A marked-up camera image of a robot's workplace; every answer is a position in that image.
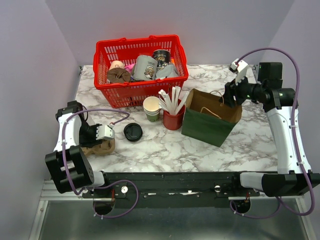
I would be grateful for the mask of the brown cardboard cup carrier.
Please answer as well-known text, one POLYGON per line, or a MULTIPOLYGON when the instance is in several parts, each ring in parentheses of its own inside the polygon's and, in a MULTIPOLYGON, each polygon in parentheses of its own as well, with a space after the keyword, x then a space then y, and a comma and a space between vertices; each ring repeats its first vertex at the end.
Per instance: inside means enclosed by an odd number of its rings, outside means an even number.
POLYGON ((96 156, 106 156, 114 152, 116 148, 116 141, 115 139, 112 140, 105 140, 101 144, 95 145, 93 147, 82 147, 82 151, 86 157, 91 155, 96 156))

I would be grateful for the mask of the brown paper bag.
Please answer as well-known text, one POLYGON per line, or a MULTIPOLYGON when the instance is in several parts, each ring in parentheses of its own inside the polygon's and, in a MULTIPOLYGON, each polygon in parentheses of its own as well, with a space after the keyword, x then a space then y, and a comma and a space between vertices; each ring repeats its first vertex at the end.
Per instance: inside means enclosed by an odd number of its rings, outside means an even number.
POLYGON ((185 102, 181 133, 193 139, 221 147, 242 117, 242 106, 229 107, 217 91, 192 89, 185 102))

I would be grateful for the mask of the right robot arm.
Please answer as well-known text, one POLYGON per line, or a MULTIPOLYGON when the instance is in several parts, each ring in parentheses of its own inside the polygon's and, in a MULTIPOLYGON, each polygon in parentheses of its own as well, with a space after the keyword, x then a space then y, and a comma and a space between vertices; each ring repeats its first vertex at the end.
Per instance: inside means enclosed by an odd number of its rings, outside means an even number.
POLYGON ((277 172, 243 172, 230 183, 230 191, 241 196, 248 188, 268 197, 301 196, 320 183, 320 175, 313 173, 306 158, 298 129, 295 90, 283 88, 283 65, 280 62, 262 62, 258 82, 250 83, 246 74, 249 65, 236 59, 229 70, 235 78, 225 84, 220 102, 230 108, 239 107, 246 100, 261 103, 277 151, 277 172))

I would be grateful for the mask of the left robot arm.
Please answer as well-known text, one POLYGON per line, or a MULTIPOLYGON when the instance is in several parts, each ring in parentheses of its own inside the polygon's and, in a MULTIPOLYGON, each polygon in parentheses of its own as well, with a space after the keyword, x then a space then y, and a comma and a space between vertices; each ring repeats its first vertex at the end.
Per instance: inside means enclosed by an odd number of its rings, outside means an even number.
MULTIPOLYGON (((59 193, 71 192, 69 180, 64 166, 62 152, 62 128, 65 120, 76 112, 83 110, 83 105, 76 100, 67 103, 67 107, 57 111, 55 117, 59 122, 59 133, 56 146, 52 153, 45 155, 45 163, 51 178, 59 193)), ((65 158, 66 162, 73 162, 74 167, 69 170, 70 178, 76 189, 93 187, 93 191, 101 198, 107 197, 111 185, 105 181, 101 171, 94 171, 85 156, 82 147, 89 148, 100 145, 103 141, 97 140, 97 129, 101 125, 89 125, 83 113, 73 117, 65 129, 65 158)))

